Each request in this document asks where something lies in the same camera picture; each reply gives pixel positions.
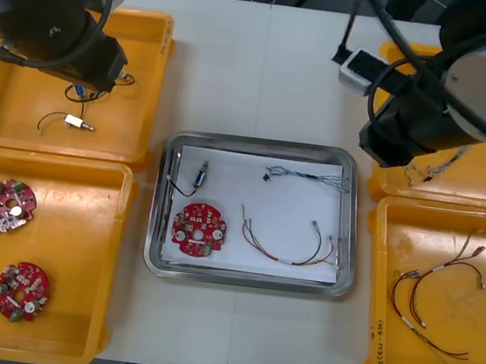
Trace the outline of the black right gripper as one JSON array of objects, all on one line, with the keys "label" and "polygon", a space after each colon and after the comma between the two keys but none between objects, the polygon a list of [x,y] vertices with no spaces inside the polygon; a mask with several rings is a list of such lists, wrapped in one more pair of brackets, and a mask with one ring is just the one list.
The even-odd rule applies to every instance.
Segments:
[{"label": "black right gripper", "polygon": [[374,102],[367,100],[368,122],[360,130],[359,146],[380,167],[394,168],[408,165],[419,154],[416,128],[421,116],[414,109],[397,106],[392,110],[374,110]]}]

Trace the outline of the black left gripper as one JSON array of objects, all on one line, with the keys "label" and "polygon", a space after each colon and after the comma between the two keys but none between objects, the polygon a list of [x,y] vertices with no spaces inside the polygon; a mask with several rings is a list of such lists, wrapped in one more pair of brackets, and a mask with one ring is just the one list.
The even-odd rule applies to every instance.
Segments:
[{"label": "black left gripper", "polygon": [[101,32],[98,39],[68,65],[67,78],[72,84],[94,92],[110,92],[125,65],[127,56],[119,41]]}]

